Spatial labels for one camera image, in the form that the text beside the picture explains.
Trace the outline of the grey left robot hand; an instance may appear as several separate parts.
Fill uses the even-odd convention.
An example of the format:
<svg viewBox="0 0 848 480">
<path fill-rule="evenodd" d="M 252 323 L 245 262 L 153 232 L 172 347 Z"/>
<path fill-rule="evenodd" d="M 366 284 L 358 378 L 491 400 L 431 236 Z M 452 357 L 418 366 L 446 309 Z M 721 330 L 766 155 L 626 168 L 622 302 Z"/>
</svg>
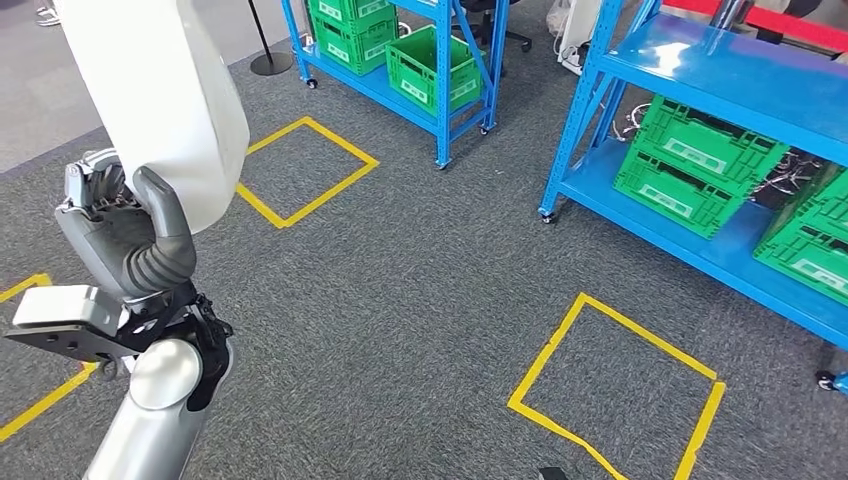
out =
<svg viewBox="0 0 848 480">
<path fill-rule="evenodd" d="M 148 167 L 130 179 L 114 148 L 90 151 L 65 170 L 55 218 L 112 296 L 135 300 L 172 290 L 196 268 L 192 233 L 175 190 Z"/>
</svg>

